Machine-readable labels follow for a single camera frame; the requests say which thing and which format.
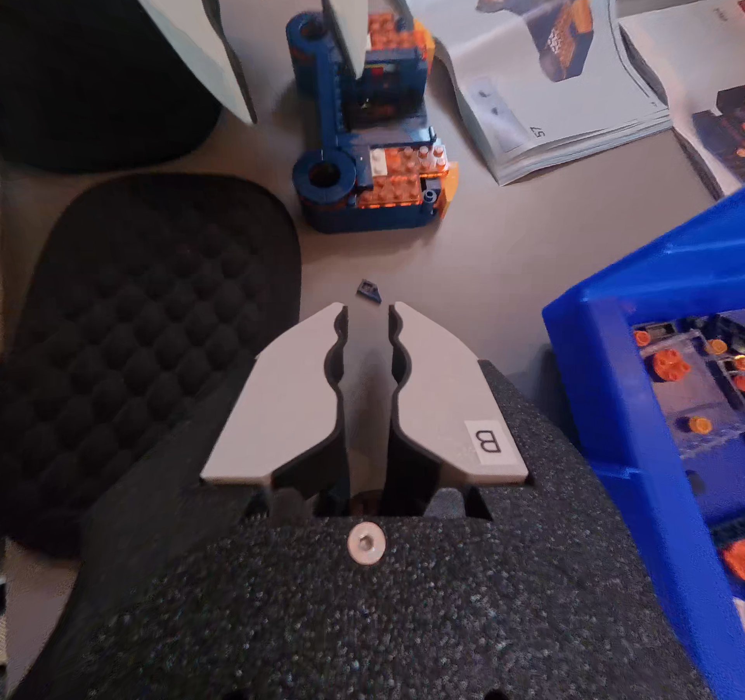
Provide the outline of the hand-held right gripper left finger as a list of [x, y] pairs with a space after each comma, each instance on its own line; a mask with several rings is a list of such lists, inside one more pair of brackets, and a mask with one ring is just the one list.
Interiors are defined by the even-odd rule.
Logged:
[[256, 358], [210, 456], [204, 482], [294, 489], [304, 499], [349, 496], [339, 383], [348, 309], [335, 302], [272, 341]]

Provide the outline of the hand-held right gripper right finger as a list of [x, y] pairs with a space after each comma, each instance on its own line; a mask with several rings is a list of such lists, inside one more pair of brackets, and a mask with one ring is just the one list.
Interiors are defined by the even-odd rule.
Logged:
[[527, 464], [476, 355], [402, 301], [389, 308], [396, 381], [386, 500], [431, 500], [438, 490], [523, 485]]

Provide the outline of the blue orange toy brick model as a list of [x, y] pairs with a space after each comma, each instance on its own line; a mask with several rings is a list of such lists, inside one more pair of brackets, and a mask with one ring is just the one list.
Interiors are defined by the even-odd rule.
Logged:
[[371, 14], [364, 71], [355, 78], [319, 12], [286, 25], [296, 89], [313, 103], [318, 145], [299, 157], [293, 185], [322, 233], [417, 229], [441, 220], [459, 167], [430, 124], [424, 92], [434, 42], [424, 26]]

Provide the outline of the instruction booklet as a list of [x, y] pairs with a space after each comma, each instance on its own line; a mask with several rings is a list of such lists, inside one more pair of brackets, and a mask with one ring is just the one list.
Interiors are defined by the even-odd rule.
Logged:
[[672, 127], [629, 59], [616, 0], [396, 0], [432, 34], [500, 184]]

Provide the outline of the blue plastic bin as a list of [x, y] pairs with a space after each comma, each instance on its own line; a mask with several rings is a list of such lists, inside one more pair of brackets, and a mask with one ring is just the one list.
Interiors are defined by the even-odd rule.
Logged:
[[732, 593], [631, 328], [743, 307], [740, 189], [543, 311], [581, 452], [717, 698], [743, 698], [743, 599]]

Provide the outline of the pile of loose toy bricks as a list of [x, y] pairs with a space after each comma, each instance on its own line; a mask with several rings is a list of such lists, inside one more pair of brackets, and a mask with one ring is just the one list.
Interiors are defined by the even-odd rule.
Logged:
[[632, 327], [732, 593], [743, 599], [744, 311]]

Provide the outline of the clear plastic panel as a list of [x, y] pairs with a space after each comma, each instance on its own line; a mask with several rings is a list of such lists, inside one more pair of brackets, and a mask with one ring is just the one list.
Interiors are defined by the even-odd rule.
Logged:
[[705, 324], [695, 318], [631, 328], [682, 459], [743, 441], [743, 354]]

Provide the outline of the booklet with arcade machine cover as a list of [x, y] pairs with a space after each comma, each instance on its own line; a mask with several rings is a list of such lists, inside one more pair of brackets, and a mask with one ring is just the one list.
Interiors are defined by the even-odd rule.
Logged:
[[744, 184], [744, 0], [698, 0], [622, 17], [633, 63], [717, 199]]

